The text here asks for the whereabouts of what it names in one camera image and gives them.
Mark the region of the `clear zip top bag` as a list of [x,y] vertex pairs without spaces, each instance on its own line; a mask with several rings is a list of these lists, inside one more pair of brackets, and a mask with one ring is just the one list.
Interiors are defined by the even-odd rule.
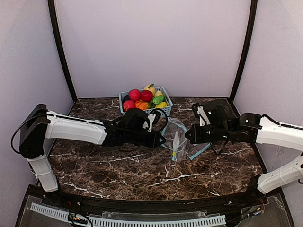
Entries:
[[171,160],[180,162],[186,159],[187,128],[178,118],[168,117],[168,123],[162,131],[166,142],[162,146],[171,151]]

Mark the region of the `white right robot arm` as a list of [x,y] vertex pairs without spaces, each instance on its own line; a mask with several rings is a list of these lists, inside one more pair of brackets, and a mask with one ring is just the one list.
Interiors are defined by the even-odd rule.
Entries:
[[[303,128],[272,119],[267,114],[244,113],[238,116],[225,99],[205,105],[195,103],[192,110],[198,124],[193,124],[185,137],[192,144],[246,142],[272,144],[303,150]],[[272,190],[303,178],[303,156],[269,173],[251,178],[247,187],[249,194],[267,194]]]

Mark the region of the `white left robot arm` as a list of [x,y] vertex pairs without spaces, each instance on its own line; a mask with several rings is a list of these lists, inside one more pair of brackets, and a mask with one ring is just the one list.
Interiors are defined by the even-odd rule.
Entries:
[[166,142],[162,129],[153,129],[163,114],[161,109],[148,114],[131,108],[112,121],[99,121],[58,114],[38,104],[14,132],[20,137],[19,148],[13,151],[28,161],[43,190],[52,193],[59,190],[59,182],[43,148],[45,139],[84,141],[103,147],[133,144],[157,148]]

